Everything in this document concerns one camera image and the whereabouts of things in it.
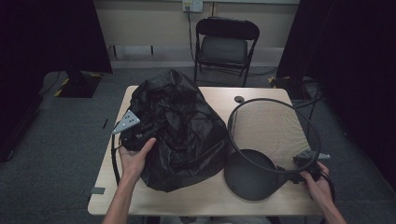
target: wrist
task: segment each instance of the wrist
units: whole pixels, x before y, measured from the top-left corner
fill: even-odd
[[[120,181],[135,185],[136,182],[139,180],[139,178],[140,178],[140,175],[135,175],[132,173],[125,172],[122,174]]]

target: right hand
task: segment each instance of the right hand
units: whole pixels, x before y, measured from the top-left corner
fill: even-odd
[[[324,174],[329,176],[329,169],[325,165],[318,162],[318,166]],[[317,203],[319,206],[322,206],[326,203],[333,203],[332,192],[330,190],[329,183],[325,178],[323,178],[323,176],[321,176],[320,179],[315,182],[315,180],[312,178],[312,175],[307,171],[302,171],[300,174],[306,180],[309,193],[311,194],[311,197],[315,203]]]

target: hand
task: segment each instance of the hand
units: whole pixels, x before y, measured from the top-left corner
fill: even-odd
[[[318,166],[326,176],[329,176],[329,169],[325,165],[318,162]],[[311,197],[315,203],[319,206],[322,206],[325,203],[332,203],[332,192],[330,190],[329,182],[327,182],[323,176],[321,176],[317,182],[315,182],[312,175],[307,171],[302,171],[301,176],[306,180],[306,185],[308,186]]]
[[[329,176],[329,169],[326,166],[320,162],[318,162],[318,166],[326,176]],[[329,182],[327,182],[323,176],[315,182],[312,175],[307,171],[302,171],[301,176],[305,178],[309,193],[311,194],[314,202],[320,207],[326,222],[329,224],[347,223],[332,201],[332,192],[330,190]]]
[[[119,148],[122,177],[126,176],[128,178],[132,178],[134,182],[137,182],[142,174],[143,168],[145,167],[146,155],[154,146],[155,142],[155,138],[150,138],[138,152],[128,151],[125,147]]]
[[[126,223],[134,185],[145,167],[145,158],[156,139],[150,138],[139,152],[120,147],[122,177],[102,223]]]

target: power cord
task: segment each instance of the power cord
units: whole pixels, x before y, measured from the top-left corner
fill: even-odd
[[[191,19],[190,19],[190,7],[186,7],[187,18],[189,19],[189,36],[190,36],[190,53],[192,61],[195,63],[194,55],[192,54],[192,35],[191,35]]]

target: black garbage bag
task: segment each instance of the black garbage bag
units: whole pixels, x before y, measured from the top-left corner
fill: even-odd
[[[226,125],[185,75],[170,70],[146,80],[132,94],[129,109],[141,122],[121,133],[122,145],[140,150],[150,137],[157,138],[141,175],[148,187],[169,192],[223,169]]]

